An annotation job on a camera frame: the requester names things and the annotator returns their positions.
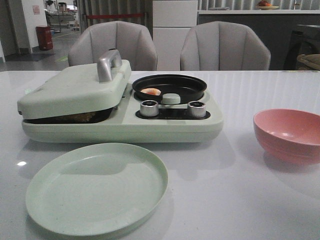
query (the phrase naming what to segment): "metal handle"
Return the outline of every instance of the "metal handle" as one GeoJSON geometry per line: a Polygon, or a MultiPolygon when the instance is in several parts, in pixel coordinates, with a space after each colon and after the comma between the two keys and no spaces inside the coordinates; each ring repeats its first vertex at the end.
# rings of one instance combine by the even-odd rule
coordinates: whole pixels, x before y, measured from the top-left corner
{"type": "Polygon", "coordinates": [[[120,67],[122,60],[117,49],[112,49],[105,52],[96,63],[98,70],[99,83],[110,82],[113,80],[111,68],[120,67]]]}

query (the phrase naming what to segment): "plastic bowl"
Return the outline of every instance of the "plastic bowl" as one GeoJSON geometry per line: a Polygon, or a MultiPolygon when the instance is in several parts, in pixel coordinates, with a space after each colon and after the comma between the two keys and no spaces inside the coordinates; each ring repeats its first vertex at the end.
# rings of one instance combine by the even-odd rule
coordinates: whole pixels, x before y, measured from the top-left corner
{"type": "Polygon", "coordinates": [[[320,115],[268,109],[253,117],[259,144],[274,157],[298,165],[320,163],[320,115]]]}

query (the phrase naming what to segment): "white table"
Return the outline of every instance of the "white table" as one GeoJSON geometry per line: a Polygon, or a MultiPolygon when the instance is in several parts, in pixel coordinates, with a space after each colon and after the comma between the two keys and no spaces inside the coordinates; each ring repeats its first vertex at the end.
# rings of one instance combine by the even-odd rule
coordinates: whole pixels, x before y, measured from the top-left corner
{"type": "MultiPolygon", "coordinates": [[[[56,157],[85,144],[30,140],[17,100],[57,71],[0,72],[0,239],[56,240],[28,216],[26,189],[56,157]]],[[[133,72],[131,81],[164,72],[133,72]]],[[[125,240],[318,240],[320,165],[295,166],[258,144],[253,115],[290,108],[320,114],[320,72],[175,72],[203,79],[224,114],[220,135],[203,143],[139,144],[169,173],[154,215],[125,240]]]]}

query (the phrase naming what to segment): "frying pan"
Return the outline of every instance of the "frying pan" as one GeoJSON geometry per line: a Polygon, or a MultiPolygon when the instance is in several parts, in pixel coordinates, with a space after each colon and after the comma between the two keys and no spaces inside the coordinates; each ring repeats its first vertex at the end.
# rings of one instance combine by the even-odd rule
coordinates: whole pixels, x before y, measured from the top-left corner
{"type": "Polygon", "coordinates": [[[186,104],[202,98],[207,84],[193,76],[158,74],[136,80],[132,88],[141,100],[154,100],[159,104],[186,104]],[[159,89],[161,94],[157,96],[141,92],[146,88],[159,89]]]}

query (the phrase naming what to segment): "gray chair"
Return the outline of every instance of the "gray chair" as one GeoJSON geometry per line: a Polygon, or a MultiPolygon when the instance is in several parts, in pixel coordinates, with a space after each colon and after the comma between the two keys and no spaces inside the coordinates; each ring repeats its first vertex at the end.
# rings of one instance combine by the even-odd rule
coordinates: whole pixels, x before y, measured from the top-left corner
{"type": "Polygon", "coordinates": [[[189,30],[180,55],[180,70],[269,70],[270,59],[270,51],[250,27],[213,21],[189,30]]]}
{"type": "Polygon", "coordinates": [[[71,47],[69,66],[96,63],[109,49],[118,49],[133,71],[155,71],[158,56],[149,30],[140,24],[111,21],[88,27],[71,47]]]}

